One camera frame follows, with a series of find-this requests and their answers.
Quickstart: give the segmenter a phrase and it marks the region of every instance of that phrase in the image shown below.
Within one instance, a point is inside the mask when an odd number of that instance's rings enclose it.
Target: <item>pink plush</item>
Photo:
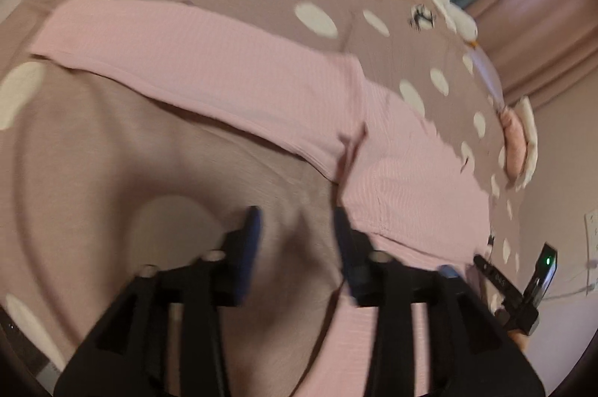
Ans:
[[[515,181],[523,171],[527,155],[527,141],[523,124],[510,107],[505,107],[500,113],[500,123],[505,131],[506,174],[511,181]]]

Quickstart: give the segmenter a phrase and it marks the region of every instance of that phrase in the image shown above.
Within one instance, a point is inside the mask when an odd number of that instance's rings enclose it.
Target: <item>pink ribbed fabric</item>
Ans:
[[[488,198],[471,170],[431,122],[367,80],[354,56],[316,52],[196,7],[141,0],[67,0],[31,53],[302,156],[340,184],[353,226],[408,265],[460,266],[486,245]],[[372,310],[341,298],[298,395],[362,395],[373,321]],[[418,353],[420,363],[426,355]]]

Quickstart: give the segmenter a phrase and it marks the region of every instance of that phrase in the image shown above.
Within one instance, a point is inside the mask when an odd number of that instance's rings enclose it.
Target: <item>black bracket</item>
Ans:
[[[428,396],[545,397],[530,363],[454,269],[414,269],[376,251],[342,208],[334,229],[351,296],[379,308],[365,397],[413,397],[413,303],[428,308]]]
[[[229,397],[217,306],[239,306],[249,290],[261,213],[190,266],[153,271],[125,287],[59,378],[55,397],[167,397],[169,306],[183,304],[182,397]]]
[[[556,249],[544,244],[537,258],[535,271],[523,294],[486,259],[480,255],[474,257],[476,268],[505,297],[502,302],[503,308],[498,310],[496,315],[504,329],[507,331],[516,329],[530,335],[537,328],[539,322],[537,307],[556,274],[557,257]]]

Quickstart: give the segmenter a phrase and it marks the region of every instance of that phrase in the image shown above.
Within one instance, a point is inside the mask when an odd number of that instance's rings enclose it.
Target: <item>pink curtain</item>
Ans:
[[[598,68],[598,0],[478,0],[468,13],[506,103],[540,106]]]

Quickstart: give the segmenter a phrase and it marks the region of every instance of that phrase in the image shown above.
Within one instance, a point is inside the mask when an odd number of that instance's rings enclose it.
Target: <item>bed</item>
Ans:
[[[0,25],[0,95],[11,99],[0,130],[2,305],[64,368],[141,265],[189,263],[237,227],[246,206],[258,205],[266,223],[252,291],[242,310],[223,313],[231,390],[289,395],[316,365],[315,348],[325,341],[339,295],[331,233],[338,184],[268,139],[32,57],[32,41],[65,1],[22,0]],[[161,1],[218,13],[314,52],[357,58],[366,79],[433,123],[475,177],[488,200],[488,233],[479,236],[485,244],[494,235],[492,262],[518,280],[524,189],[504,171],[496,89],[445,1]],[[298,14],[298,4],[308,3]],[[27,75],[23,64],[31,67]],[[430,237],[442,240],[440,233]],[[438,254],[394,250],[412,265],[437,265]],[[496,308],[495,292],[482,296]],[[422,375],[425,363],[422,354]],[[342,372],[336,378],[342,381]],[[419,384],[423,393],[424,376]],[[310,395],[303,387],[298,395]]]

